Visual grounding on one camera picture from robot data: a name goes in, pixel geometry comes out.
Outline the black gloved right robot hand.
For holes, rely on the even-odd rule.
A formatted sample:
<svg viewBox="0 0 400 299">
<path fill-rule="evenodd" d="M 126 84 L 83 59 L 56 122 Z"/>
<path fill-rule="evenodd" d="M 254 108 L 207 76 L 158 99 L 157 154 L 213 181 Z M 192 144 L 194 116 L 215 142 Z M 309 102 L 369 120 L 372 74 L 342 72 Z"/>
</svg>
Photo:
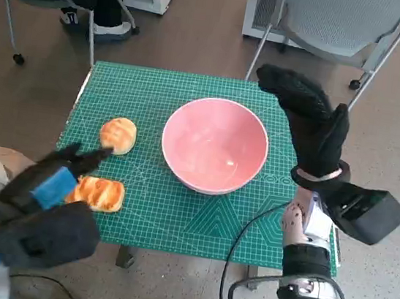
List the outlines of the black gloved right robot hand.
<svg viewBox="0 0 400 299">
<path fill-rule="evenodd" d="M 291 69 L 264 64 L 256 73 L 259 88 L 274 95 L 286 114 L 298 168 L 316 178 L 338 170 L 348 106 L 333 108 L 320 84 Z"/>
</svg>

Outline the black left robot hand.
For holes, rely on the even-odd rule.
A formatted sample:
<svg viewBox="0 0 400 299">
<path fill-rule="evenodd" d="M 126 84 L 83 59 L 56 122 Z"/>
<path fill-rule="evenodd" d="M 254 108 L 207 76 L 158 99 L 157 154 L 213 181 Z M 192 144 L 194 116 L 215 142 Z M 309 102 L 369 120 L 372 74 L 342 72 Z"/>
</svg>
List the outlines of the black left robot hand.
<svg viewBox="0 0 400 299">
<path fill-rule="evenodd" d="M 22 214 L 58 205 L 80 176 L 96 170 L 113 152 L 109 147 L 80 153 L 80 148 L 80 143 L 69 144 L 27 167 L 0 191 L 1 202 Z"/>
</svg>

